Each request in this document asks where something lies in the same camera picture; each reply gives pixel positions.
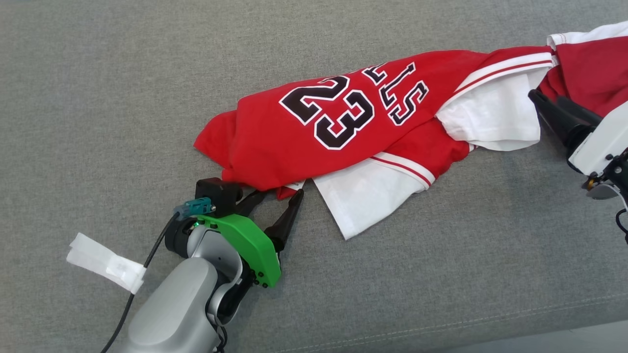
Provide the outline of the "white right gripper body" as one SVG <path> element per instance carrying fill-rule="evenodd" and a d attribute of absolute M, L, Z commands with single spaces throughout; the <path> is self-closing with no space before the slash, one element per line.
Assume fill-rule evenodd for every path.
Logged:
<path fill-rule="evenodd" d="M 628 101 L 616 107 L 588 134 L 583 143 L 572 153 L 568 161 L 581 174 L 593 172 L 601 175 L 613 157 L 628 149 Z"/>

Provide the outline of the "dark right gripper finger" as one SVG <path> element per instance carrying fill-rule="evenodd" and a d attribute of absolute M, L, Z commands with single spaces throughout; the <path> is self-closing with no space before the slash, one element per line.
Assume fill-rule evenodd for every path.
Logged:
<path fill-rule="evenodd" d="M 564 96 L 559 96 L 556 104 L 559 109 L 556 120 L 562 129 L 574 129 L 577 126 L 597 127 L 602 121 L 601 116 Z"/>
<path fill-rule="evenodd" d="M 568 158 L 594 131 L 594 112 L 570 98 L 558 96 L 553 101 L 540 90 L 530 90 L 528 98 L 534 103 L 537 114 L 567 149 Z"/>

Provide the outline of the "grey fabric sofa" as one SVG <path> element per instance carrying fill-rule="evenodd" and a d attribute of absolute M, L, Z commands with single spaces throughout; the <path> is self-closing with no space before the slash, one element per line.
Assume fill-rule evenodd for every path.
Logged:
<path fill-rule="evenodd" d="M 0 353 L 100 353 L 128 292 L 67 263 L 71 241 L 143 263 L 220 175 L 193 141 L 238 99 L 625 20 L 628 0 L 0 0 Z M 622 203 L 582 181 L 547 133 L 476 150 L 350 241 L 308 182 L 226 353 L 628 353 Z"/>

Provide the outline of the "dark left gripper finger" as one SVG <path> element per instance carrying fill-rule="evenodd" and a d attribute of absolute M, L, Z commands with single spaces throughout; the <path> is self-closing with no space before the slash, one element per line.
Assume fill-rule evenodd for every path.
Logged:
<path fill-rule="evenodd" d="M 236 205 L 236 214 L 249 217 L 256 206 L 260 205 L 267 195 L 267 191 L 254 190 Z"/>
<path fill-rule="evenodd" d="M 300 210 L 304 194 L 304 190 L 300 189 L 296 194 L 292 195 L 291 199 L 288 201 L 287 209 L 281 214 L 280 218 L 277 219 L 273 225 L 264 230 L 265 235 L 267 235 L 271 243 L 273 243 L 276 253 L 280 253 L 285 249 L 292 226 Z"/>

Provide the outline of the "red Bulls 23 jersey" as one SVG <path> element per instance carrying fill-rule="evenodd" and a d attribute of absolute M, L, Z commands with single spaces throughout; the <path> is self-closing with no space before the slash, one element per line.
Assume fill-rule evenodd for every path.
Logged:
<path fill-rule="evenodd" d="M 553 66 L 547 46 L 415 54 L 245 96 L 194 146 L 226 181 L 280 199 L 312 179 L 348 240 L 475 148 L 538 143 L 527 93 Z"/>

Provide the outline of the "red shorts with white stripe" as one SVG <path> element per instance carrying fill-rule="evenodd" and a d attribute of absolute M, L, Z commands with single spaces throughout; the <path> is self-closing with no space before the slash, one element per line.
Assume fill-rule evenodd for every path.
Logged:
<path fill-rule="evenodd" d="M 601 117 L 628 101 L 628 21 L 550 34 L 547 44 L 554 67 L 538 89 L 549 99 L 569 98 Z"/>

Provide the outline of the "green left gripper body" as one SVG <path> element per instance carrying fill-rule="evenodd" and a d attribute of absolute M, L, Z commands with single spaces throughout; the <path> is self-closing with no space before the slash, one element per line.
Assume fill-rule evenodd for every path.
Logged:
<path fill-rule="evenodd" d="M 280 260 L 271 239 L 248 217 L 227 215 L 215 218 L 209 215 L 197 215 L 205 226 L 216 225 L 217 231 L 231 244 L 244 259 L 251 270 L 264 276 L 258 279 L 260 284 L 274 288 L 281 277 Z"/>

